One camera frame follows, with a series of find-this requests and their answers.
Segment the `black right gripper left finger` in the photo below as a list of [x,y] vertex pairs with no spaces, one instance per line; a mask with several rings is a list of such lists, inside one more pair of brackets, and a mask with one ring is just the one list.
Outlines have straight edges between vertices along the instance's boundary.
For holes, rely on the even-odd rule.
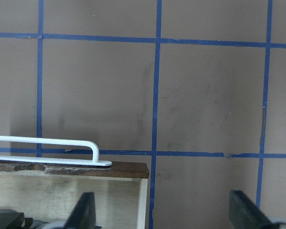
[[93,192],[82,193],[66,221],[46,224],[47,229],[94,229],[95,227],[96,210]]

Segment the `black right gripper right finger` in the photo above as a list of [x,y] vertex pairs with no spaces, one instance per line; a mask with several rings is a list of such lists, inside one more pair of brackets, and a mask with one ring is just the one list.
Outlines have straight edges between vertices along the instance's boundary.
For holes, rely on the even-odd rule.
[[229,219],[234,229],[286,229],[286,222],[272,222],[241,190],[230,191]]

